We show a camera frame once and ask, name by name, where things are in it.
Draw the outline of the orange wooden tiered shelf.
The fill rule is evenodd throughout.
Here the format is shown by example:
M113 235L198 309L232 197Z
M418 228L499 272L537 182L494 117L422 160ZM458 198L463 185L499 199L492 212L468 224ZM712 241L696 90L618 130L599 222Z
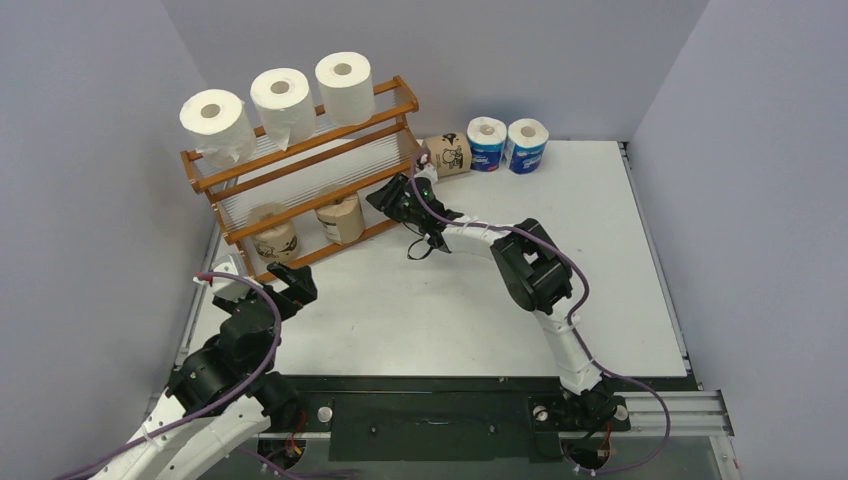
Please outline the orange wooden tiered shelf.
M344 250L327 239L316 209L367 189L406 170L419 149L407 117L419 101L401 76L374 88L376 113L361 125L333 124L318 105L316 134L282 151L257 127L257 148L246 163L212 166L196 151L181 152L192 189L211 204L223 240L261 282L272 275L259 254L260 234L286 223L294 226L300 253L290 266L313 264Z

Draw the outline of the white toilet paper roll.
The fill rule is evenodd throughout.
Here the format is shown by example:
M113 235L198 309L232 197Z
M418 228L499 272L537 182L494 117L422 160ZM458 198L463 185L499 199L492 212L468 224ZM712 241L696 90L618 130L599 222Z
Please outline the white toilet paper roll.
M179 120L194 139L195 150L218 169L248 162L257 148L244 102L227 90L196 93L183 104Z
M276 68L252 82L250 96L265 135L286 151L310 139L317 130L317 114L307 77L299 70Z
M339 126L359 125L376 111L369 60L357 52L336 52L315 67L325 114Z

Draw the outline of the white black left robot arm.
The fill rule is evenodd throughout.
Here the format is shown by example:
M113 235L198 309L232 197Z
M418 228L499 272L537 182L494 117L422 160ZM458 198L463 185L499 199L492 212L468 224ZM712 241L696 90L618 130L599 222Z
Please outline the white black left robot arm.
M275 371L282 324L316 300L309 267L273 263L276 290L218 264L194 280L227 313L217 334L170 373L164 397L133 437L83 479L196 479L248 438L269 428L302 429L305 407Z

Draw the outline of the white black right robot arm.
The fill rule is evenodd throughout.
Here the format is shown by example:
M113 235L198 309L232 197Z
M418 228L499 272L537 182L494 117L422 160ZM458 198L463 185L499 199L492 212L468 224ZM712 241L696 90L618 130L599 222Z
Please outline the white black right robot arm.
M430 180L395 175L366 197L386 217L418 233L432 250L466 253L495 263L509 296L536 318L566 392L564 413L579 430L594 432L629 423L624 400L615 395L569 322L572 267L556 252L541 224L529 218L492 225L446 208Z

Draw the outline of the brown roll black print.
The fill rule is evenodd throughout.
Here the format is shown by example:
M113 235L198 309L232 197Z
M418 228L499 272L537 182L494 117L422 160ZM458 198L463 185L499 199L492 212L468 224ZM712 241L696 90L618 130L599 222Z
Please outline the brown roll black print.
M248 222L259 223L286 211L287 207L279 202L258 205L250 211ZM273 262L286 264L296 259L300 253L297 232L291 222L282 223L255 234L252 242L260 259L266 264Z

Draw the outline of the brown roll plain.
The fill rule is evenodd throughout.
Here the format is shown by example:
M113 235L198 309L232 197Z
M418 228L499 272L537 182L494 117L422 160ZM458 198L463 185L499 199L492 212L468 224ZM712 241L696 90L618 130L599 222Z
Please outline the brown roll plain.
M339 245L353 243L366 229L359 194L331 200L314 210L328 240Z

